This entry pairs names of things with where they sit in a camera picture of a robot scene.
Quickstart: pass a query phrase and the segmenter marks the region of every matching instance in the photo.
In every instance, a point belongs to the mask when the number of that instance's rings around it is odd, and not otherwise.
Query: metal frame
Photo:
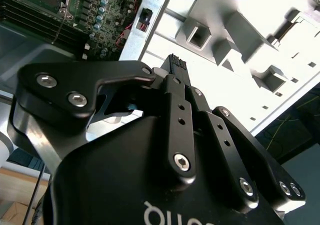
[[[209,105],[212,108],[218,105],[228,107],[254,136],[320,82],[319,68],[314,67],[312,71],[309,71],[312,76],[299,79],[298,83],[289,81],[282,86],[279,93],[283,96],[279,97],[272,93],[267,94],[263,89],[256,89],[257,85],[254,81],[239,79],[239,75],[226,71],[227,69],[222,65],[215,67],[216,65],[208,62],[207,59],[203,59],[177,44],[177,32],[192,9],[188,2],[185,6],[186,9],[181,10],[182,5],[176,4],[177,1],[179,0],[169,2],[142,61],[151,67],[159,67],[170,53],[175,53],[188,61],[190,69],[194,68],[190,73],[190,79],[194,85],[207,94]],[[317,18],[317,12],[314,11],[315,4],[312,0],[272,1],[234,0],[237,9],[242,12],[263,38],[277,32],[286,21],[286,13],[291,8],[296,8],[310,16],[314,14],[313,18]],[[301,66],[300,74],[305,69],[308,70],[309,67]],[[223,92],[228,95],[211,96],[218,93],[221,87],[223,87]]]

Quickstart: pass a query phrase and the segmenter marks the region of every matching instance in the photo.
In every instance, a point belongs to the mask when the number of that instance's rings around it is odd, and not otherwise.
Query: black cable
[[[29,214],[30,214],[30,211],[31,211],[32,206],[34,204],[34,200],[36,198],[36,195],[37,195],[37,192],[38,192],[38,189],[39,189],[39,186],[40,186],[40,181],[41,181],[41,178],[42,178],[42,176],[43,176],[43,174],[45,172],[45,169],[46,169],[46,165],[43,165],[43,167],[42,167],[42,169],[40,171],[40,174],[38,176],[38,180],[36,181],[36,184],[35,184],[32,196],[31,196],[31,200],[30,200],[28,208],[26,210],[22,225],[27,225],[27,223],[28,223]]]

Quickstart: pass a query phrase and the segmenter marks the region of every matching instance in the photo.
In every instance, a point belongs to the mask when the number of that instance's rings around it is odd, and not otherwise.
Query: cable
[[[318,98],[319,98],[319,96],[316,96],[316,97],[314,97],[314,98],[306,101],[305,103],[303,103],[303,104],[301,104],[300,106],[298,106],[297,109],[301,108],[301,107],[304,106],[304,105],[307,105],[308,103],[311,103],[313,100],[316,100],[316,99],[318,99]]]
[[[280,129],[281,126],[287,121],[287,119],[288,119],[289,117],[290,117],[290,115],[288,115],[288,116],[284,119],[284,121],[278,126],[278,128],[277,128],[277,130],[275,131],[275,133],[273,134],[272,139],[271,139],[271,141],[269,142],[269,145],[268,145],[268,147],[266,148],[266,150],[268,150],[268,149],[270,148],[270,146],[271,146],[273,140],[275,139],[275,136],[277,135],[279,129]]]
[[[60,25],[58,31],[56,32],[55,38],[53,39],[53,41],[51,42],[51,44],[54,44],[54,43],[56,42],[56,40],[58,39],[58,36],[59,36],[60,31],[61,31],[61,29],[62,29],[62,26],[64,25],[65,20],[66,20],[66,18],[67,18],[67,13],[68,13],[68,8],[67,8],[67,6],[66,6],[66,7],[65,7],[65,12],[64,12],[63,20],[62,20],[62,22],[61,22],[61,25]]]
[[[316,100],[316,99],[318,99],[318,98],[320,98],[320,96],[319,96],[319,95],[316,95],[316,97],[314,97],[314,98],[306,101],[305,103],[299,105],[299,106],[297,107],[297,109],[299,109],[299,108],[307,105],[308,103],[311,103],[312,101],[314,101],[314,100]],[[299,119],[291,119],[291,120],[289,120],[289,117],[290,117],[290,114],[289,114],[284,120],[281,120],[281,119],[278,119],[278,118],[276,119],[276,120],[278,120],[278,121],[281,121],[282,123],[278,126],[277,130],[276,130],[275,133],[273,134],[273,136],[272,136],[272,138],[271,138],[271,141],[269,142],[269,145],[267,146],[266,150],[268,150],[268,149],[270,148],[272,142],[273,142],[274,139],[275,139],[275,136],[277,135],[277,133],[279,132],[281,126],[282,126],[285,122],[293,122],[293,121],[299,120]]]
[[[28,208],[26,209],[26,213],[25,213],[22,225],[27,225],[28,224],[28,218],[29,218],[29,215],[30,215],[30,211],[31,211],[31,209],[33,207],[34,200],[36,198],[36,195],[37,195],[37,192],[38,192],[38,189],[39,189],[39,186],[40,186],[40,181],[41,181],[41,178],[42,178],[42,176],[43,176],[43,174],[45,172],[45,169],[46,169],[46,165],[43,165],[43,167],[42,167],[42,169],[41,169],[41,171],[39,173],[38,180],[36,181],[36,184],[34,186],[34,190],[33,190],[33,193],[32,193]]]
[[[131,28],[132,24],[133,24],[133,22],[130,23],[128,26],[126,26],[125,29],[121,32],[121,34],[118,36],[118,38],[115,40],[115,45],[116,45],[117,48],[123,48],[123,46],[121,46],[121,47],[119,46],[120,39],[125,34],[125,31],[127,29]]]

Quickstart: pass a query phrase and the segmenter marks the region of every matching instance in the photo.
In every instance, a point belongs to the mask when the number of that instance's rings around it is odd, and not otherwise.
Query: green circuit board
[[[108,61],[119,59],[142,0],[16,1],[63,23],[71,31],[87,36],[87,43],[83,46],[83,59]],[[68,16],[61,14],[62,8],[66,8]]]
[[[135,19],[140,2],[107,0],[102,6],[101,0],[71,0],[69,11],[74,16],[73,25],[90,35],[90,49],[85,51],[89,60],[114,60],[120,56],[125,39],[119,36]],[[95,28],[96,24],[100,25],[99,29]]]

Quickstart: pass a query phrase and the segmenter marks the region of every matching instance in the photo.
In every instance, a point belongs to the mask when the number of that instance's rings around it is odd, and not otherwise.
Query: wooden surface
[[[0,168],[0,200],[28,205],[34,191],[37,178],[19,172]],[[33,207],[43,196],[48,187],[47,181],[41,181]]]

